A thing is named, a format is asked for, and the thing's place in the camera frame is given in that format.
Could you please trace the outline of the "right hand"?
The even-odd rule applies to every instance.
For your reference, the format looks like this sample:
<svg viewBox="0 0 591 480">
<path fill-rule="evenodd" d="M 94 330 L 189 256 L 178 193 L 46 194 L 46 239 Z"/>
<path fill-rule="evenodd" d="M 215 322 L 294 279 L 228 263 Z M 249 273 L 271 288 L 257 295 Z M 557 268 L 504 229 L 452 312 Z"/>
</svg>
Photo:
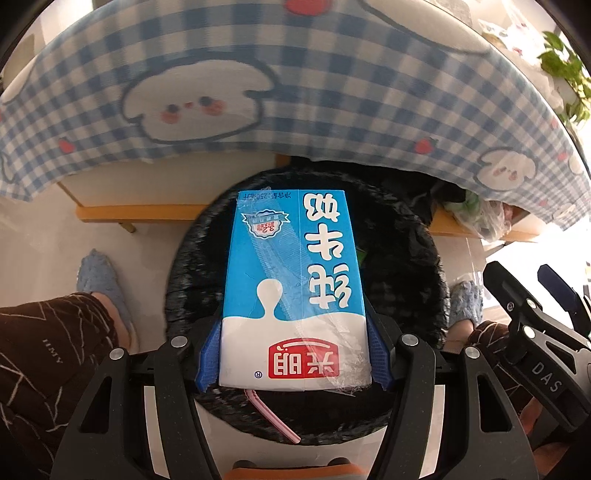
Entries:
<svg viewBox="0 0 591 480">
<path fill-rule="evenodd" d="M 529 439 L 539 477 L 543 479 L 562 460 L 569 449 L 564 442 L 551 442 L 558 422 L 535 398 L 532 398 L 520 414 L 522 427 Z"/>
</svg>

